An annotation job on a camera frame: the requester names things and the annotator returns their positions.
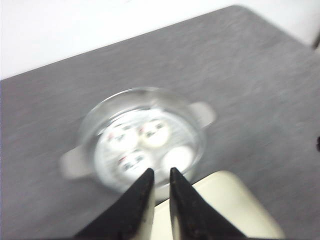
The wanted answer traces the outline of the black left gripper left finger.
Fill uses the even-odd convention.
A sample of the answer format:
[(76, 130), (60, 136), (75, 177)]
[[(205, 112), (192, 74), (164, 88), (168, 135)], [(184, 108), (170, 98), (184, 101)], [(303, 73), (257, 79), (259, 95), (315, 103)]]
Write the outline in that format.
[(75, 234), (81, 240), (149, 240), (155, 212), (155, 176), (148, 168), (107, 210)]

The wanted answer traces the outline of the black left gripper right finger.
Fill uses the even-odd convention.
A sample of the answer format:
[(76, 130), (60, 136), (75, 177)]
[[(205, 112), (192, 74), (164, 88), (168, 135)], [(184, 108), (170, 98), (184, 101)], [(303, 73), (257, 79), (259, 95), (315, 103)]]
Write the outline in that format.
[(174, 240), (245, 239), (246, 235), (211, 207), (177, 168), (170, 169), (170, 220)]

